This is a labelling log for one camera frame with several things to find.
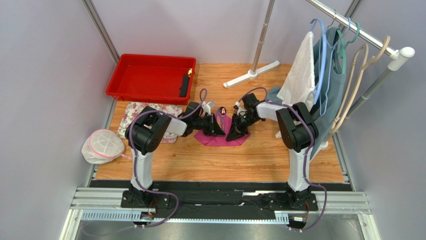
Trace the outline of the magenta paper napkin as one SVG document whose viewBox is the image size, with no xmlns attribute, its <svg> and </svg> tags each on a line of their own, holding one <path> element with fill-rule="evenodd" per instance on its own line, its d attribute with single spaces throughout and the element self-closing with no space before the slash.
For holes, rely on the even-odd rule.
<svg viewBox="0 0 426 240">
<path fill-rule="evenodd" d="M 199 130 L 193 137 L 199 143 L 207 147 L 237 147 L 241 146 L 250 137 L 250 134 L 244 135 L 236 140 L 226 141 L 225 136 L 206 136 L 201 130 Z"/>
</svg>

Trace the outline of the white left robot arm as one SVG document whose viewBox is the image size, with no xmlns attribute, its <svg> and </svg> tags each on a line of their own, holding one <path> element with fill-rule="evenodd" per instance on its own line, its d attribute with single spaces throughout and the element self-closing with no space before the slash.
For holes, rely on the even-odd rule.
<svg viewBox="0 0 426 240">
<path fill-rule="evenodd" d="M 135 203 L 147 207 L 154 202 L 157 194 L 152 189 L 153 156 L 165 133 L 187 137 L 198 130 L 208 137 L 226 135 L 215 114 L 203 109 L 206 106 L 205 102 L 192 101 L 177 116 L 147 106 L 135 117 L 124 134 L 131 148 L 133 166 L 129 190 L 123 193 L 123 205 Z"/>
</svg>

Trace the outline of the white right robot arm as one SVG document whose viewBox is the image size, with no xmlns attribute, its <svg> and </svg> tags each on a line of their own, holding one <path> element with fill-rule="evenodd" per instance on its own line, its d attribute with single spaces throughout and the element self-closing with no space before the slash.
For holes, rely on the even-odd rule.
<svg viewBox="0 0 426 240">
<path fill-rule="evenodd" d="M 267 119 L 276 121 L 281 139 L 289 150 L 289 177 L 286 204 L 296 209 L 311 196 L 309 180 L 310 157 L 319 131 L 307 106 L 298 102 L 292 106 L 259 100 L 254 93 L 241 98 L 243 107 L 237 102 L 232 115 L 226 141 L 234 141 L 249 135 L 249 127 Z"/>
</svg>

